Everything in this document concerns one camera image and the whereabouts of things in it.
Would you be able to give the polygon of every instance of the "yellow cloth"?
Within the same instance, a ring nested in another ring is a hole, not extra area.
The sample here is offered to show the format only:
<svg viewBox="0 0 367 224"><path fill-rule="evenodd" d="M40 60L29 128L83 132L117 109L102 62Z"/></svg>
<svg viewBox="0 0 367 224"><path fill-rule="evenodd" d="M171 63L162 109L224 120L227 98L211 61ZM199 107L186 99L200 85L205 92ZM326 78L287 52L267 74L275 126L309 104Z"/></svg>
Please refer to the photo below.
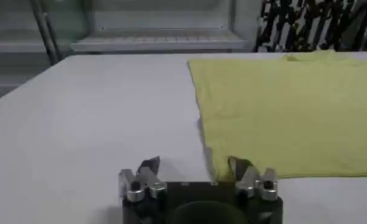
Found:
<svg viewBox="0 0 367 224"><path fill-rule="evenodd" d="M318 52L189 63L216 179L228 156L280 177L367 176L367 62Z"/></svg>

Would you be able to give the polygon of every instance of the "metal shelf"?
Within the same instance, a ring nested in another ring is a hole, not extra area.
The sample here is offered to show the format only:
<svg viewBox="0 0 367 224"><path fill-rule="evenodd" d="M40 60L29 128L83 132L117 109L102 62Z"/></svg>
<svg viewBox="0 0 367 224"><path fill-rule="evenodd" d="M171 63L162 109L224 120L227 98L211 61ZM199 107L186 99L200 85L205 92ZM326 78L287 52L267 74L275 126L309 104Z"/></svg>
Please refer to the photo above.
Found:
<svg viewBox="0 0 367 224"><path fill-rule="evenodd" d="M226 29L111 29L71 45L76 52L241 49L246 40Z"/></svg>
<svg viewBox="0 0 367 224"><path fill-rule="evenodd" d="M0 30L0 52L45 52L37 30Z"/></svg>
<svg viewBox="0 0 367 224"><path fill-rule="evenodd" d="M26 83L47 66L0 66L0 97Z"/></svg>

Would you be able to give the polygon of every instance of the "white table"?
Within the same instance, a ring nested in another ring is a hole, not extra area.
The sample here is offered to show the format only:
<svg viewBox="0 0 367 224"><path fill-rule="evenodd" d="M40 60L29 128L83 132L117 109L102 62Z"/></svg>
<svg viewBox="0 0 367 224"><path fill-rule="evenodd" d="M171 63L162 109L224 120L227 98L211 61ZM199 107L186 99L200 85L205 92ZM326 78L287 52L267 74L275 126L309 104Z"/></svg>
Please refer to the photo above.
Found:
<svg viewBox="0 0 367 224"><path fill-rule="evenodd" d="M0 99L0 224L120 223L118 172L156 155L162 180L208 181L198 57L280 55L74 56ZM284 223L367 223L367 178L279 186Z"/></svg>

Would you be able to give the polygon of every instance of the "black cable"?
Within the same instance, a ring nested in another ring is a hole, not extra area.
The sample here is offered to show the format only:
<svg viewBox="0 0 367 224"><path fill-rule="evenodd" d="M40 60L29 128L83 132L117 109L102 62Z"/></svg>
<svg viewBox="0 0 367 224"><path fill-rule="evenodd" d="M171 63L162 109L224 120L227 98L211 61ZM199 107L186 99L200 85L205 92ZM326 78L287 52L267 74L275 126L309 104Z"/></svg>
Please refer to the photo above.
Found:
<svg viewBox="0 0 367 224"><path fill-rule="evenodd" d="M331 0L325 0L322 4L323 11L321 12L320 20L317 25L317 30L313 39L312 48L316 49L318 42L320 41L321 34L323 33L325 22L327 21L327 15L333 2Z"/></svg>

